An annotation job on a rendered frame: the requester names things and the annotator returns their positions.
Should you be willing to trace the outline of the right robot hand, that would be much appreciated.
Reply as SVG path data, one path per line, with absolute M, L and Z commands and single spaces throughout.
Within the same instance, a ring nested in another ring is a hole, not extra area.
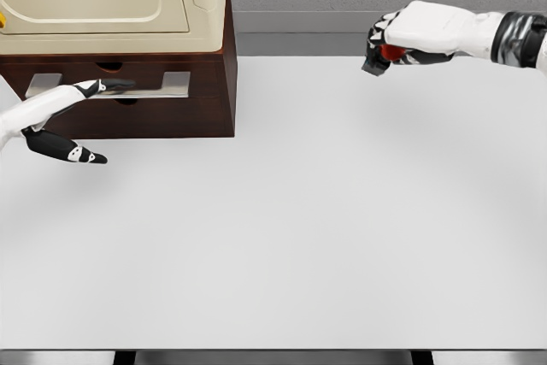
M 369 46 L 391 44 L 406 50 L 392 64 L 430 65 L 449 62 L 459 50 L 459 32 L 472 13 L 440 3 L 413 1 L 382 15 L 369 29 Z

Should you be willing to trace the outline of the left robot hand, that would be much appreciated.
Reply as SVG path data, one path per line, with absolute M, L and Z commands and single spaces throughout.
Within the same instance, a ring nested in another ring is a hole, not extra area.
M 105 164 L 108 159 L 72 139 L 44 129 L 47 121 L 99 93 L 132 88 L 131 79 L 94 79 L 72 85 L 58 85 L 3 111 L 15 137 L 22 136 L 29 150 L 64 162 Z

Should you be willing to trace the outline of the red and black switch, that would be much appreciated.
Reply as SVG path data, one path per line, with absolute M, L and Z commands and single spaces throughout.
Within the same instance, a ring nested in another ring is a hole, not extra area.
M 362 71 L 374 76 L 380 76 L 385 73 L 393 62 L 400 60 L 405 53 L 404 48 L 391 44 L 369 46 L 365 62 L 362 65 Z

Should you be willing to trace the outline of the brown drawer with metal handle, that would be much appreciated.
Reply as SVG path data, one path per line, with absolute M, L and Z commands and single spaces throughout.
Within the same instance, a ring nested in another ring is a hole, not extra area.
M 58 85 L 93 79 L 131 79 L 130 89 L 107 91 L 96 98 L 216 97 L 215 65 L 211 62 L 0 63 L 0 74 L 20 98 L 33 97 Z

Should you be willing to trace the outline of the brown wooden cabinet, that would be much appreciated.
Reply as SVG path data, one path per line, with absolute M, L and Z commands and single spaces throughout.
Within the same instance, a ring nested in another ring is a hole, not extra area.
M 69 138 L 207 138 L 235 133 L 237 51 L 232 5 L 225 2 L 222 46 L 214 52 L 148 54 L 24 54 L 9 53 L 5 28 L 0 29 L 0 63 L 114 63 L 176 62 L 215 65 L 219 94 L 188 98 L 90 98 L 47 123 L 47 128 Z

